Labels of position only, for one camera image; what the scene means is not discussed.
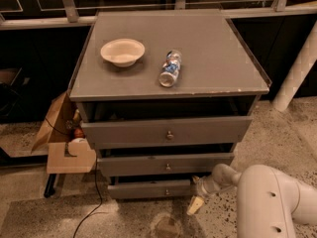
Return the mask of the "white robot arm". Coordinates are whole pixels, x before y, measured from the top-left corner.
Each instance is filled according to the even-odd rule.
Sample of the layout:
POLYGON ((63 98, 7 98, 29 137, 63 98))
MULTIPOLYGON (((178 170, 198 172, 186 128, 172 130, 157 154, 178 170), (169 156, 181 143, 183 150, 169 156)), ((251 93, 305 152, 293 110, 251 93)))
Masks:
POLYGON ((295 224, 317 224, 317 189, 275 168, 253 165, 239 173, 218 164, 211 175, 193 180, 189 215, 211 195, 237 189, 237 238, 296 238, 295 224))

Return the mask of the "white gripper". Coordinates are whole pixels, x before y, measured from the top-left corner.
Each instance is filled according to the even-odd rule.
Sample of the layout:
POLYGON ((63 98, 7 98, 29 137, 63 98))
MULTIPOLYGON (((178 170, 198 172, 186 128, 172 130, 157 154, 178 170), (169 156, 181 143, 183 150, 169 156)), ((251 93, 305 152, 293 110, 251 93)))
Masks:
POLYGON ((204 205, 203 197, 208 197, 220 190, 220 185, 211 176, 203 178, 192 176, 192 180, 196 183, 196 191, 199 196, 194 195, 191 198, 186 211, 188 215, 195 214, 204 205))

